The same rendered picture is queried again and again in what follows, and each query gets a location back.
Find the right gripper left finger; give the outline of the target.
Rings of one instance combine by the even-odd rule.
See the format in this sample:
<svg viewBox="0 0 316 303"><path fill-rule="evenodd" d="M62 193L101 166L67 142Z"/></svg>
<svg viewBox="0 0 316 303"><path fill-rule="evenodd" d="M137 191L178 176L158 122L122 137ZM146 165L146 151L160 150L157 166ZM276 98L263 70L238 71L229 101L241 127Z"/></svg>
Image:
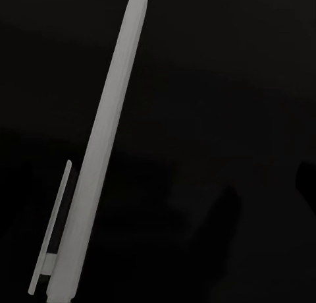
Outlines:
<svg viewBox="0 0 316 303"><path fill-rule="evenodd" d="M29 163L0 169L0 241L34 187Z"/></svg>

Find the pen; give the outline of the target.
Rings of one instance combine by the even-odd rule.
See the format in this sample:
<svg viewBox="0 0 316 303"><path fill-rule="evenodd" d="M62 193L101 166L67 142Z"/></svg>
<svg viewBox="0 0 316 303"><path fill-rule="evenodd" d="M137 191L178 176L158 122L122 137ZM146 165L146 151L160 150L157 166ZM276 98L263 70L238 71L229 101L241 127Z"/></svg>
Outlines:
<svg viewBox="0 0 316 303"><path fill-rule="evenodd" d="M93 222L113 148L148 0L129 0L88 146L56 254L47 252L72 167L68 160L28 289L34 294L40 275L50 275L46 303L70 303L76 296Z"/></svg>

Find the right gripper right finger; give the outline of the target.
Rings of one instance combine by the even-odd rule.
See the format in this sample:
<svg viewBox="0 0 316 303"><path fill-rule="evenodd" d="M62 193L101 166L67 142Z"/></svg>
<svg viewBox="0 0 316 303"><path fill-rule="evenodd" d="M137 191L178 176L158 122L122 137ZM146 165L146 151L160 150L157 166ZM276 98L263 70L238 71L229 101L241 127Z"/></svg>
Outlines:
<svg viewBox="0 0 316 303"><path fill-rule="evenodd" d="M301 162L296 174L295 185L316 215L316 165Z"/></svg>

